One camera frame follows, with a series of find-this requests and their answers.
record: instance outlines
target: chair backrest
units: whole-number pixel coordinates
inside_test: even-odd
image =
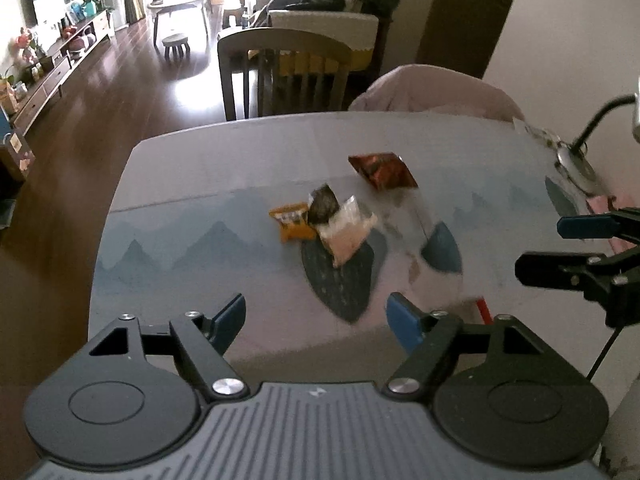
[[[284,111],[307,111],[307,95],[309,92],[309,73],[312,58],[320,63],[313,72],[316,74],[316,84],[313,91],[312,110],[321,111],[324,67],[328,59],[338,63],[338,71],[334,76],[328,107],[325,110],[338,111],[342,107],[344,89],[351,64],[351,49],[341,43],[321,34],[304,30],[289,30],[286,28],[248,28],[239,30],[218,40],[218,63],[220,64],[220,79],[222,82],[222,98],[225,104],[227,121],[236,120],[236,102],[232,83],[232,59],[241,59],[243,73],[244,117],[249,117],[249,51],[258,51],[258,117],[264,115],[264,87],[265,80],[271,82],[271,112],[283,108],[278,99],[282,74],[286,78],[284,97]],[[280,55],[289,54],[289,67],[280,66]],[[293,85],[294,75],[300,74],[302,81],[300,90],[296,90],[298,110],[294,110]]]
[[[447,68],[416,64],[399,66],[374,81],[349,110],[433,110],[499,121],[524,119],[520,107],[499,88]]]

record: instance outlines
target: ridged gray surface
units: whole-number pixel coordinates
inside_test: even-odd
[[[158,462],[119,473],[44,462],[33,480],[603,480],[591,463],[503,470],[465,454],[420,405],[385,399],[372,384],[265,384],[253,398],[211,410],[200,431]]]

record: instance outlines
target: white wall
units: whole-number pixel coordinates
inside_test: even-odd
[[[433,0],[400,0],[389,27],[382,73],[414,63]]]
[[[636,91],[640,0],[514,0],[484,79],[504,89],[528,120],[573,139],[612,97]],[[640,204],[640,145],[632,109],[609,114],[588,159],[612,192]]]
[[[20,27],[24,26],[25,17],[22,13],[20,0],[0,0],[2,19],[0,20],[0,72],[11,65],[8,45],[20,34]]]

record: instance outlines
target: lamp base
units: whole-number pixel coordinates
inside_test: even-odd
[[[588,196],[606,194],[602,184],[598,181],[596,172],[583,156],[572,153],[564,142],[558,145],[557,155],[561,171],[582,192]]]

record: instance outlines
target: white plastic wrapper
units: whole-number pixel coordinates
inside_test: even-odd
[[[334,267],[342,266],[355,254],[366,240],[378,217],[365,216],[352,196],[340,206],[340,211],[329,223],[316,226],[322,243],[334,256]]]

